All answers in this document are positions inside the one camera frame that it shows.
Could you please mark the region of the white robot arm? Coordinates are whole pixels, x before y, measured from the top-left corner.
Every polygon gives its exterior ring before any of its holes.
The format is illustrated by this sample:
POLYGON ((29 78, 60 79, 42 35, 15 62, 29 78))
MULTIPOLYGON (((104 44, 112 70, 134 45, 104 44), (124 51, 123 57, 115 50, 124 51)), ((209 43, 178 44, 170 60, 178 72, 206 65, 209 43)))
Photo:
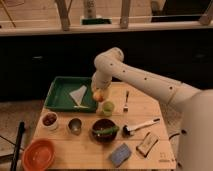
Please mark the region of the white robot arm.
POLYGON ((131 67, 123 60, 117 47, 98 54, 92 89, 106 90, 115 77, 181 113, 176 171, 213 171, 213 89, 201 90, 131 67))

